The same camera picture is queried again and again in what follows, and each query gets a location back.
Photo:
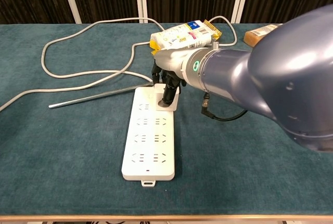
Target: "green felt surface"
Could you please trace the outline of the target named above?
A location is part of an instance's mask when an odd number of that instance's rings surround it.
[[[250,49],[236,24],[236,49]],[[225,24],[222,40],[231,42]],[[82,29],[75,24],[0,26],[0,104],[32,88],[78,86],[104,75],[68,80],[41,68],[43,46]],[[154,24],[103,24],[50,46],[57,74],[119,69],[130,45],[148,41]],[[148,46],[131,71],[150,75]],[[333,214],[333,154],[298,146],[273,121],[248,113],[220,123],[200,114],[203,92],[187,86],[175,118],[175,178],[142,188],[121,165],[134,93],[50,110],[49,104],[144,82],[121,75],[89,90],[30,94],[0,113],[0,215]],[[239,108],[213,97],[210,109]]]

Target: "wooden table edge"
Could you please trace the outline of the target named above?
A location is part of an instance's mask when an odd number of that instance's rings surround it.
[[[333,215],[0,215],[0,221],[333,220]]]

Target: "green indicator light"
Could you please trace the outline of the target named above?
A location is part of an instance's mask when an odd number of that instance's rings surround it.
[[[193,71],[197,71],[199,69],[199,65],[200,65],[200,61],[197,60],[196,62],[194,62],[193,64]]]

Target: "green tablecloth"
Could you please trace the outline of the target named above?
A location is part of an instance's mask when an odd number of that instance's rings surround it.
[[[232,34],[225,24],[223,42]],[[236,24],[244,32],[262,24]],[[84,85],[105,75],[59,80],[41,68],[43,46],[75,24],[0,26],[0,104],[32,88]],[[103,24],[51,46],[56,74],[119,69],[154,24]],[[148,46],[130,70],[150,75]],[[203,92],[185,87],[175,119],[175,178],[143,188],[121,165],[134,93],[50,110],[49,104],[144,82],[121,75],[89,90],[24,96],[0,113],[0,215],[333,214],[333,154],[298,146],[272,121],[246,114],[220,123],[200,114]],[[210,109],[239,108],[213,97]]]

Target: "white power strip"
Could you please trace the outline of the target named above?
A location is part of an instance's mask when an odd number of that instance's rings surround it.
[[[133,99],[121,172],[124,179],[140,180],[143,187],[174,177],[173,111],[179,92],[171,106],[162,108],[157,103],[164,87],[139,87]]]

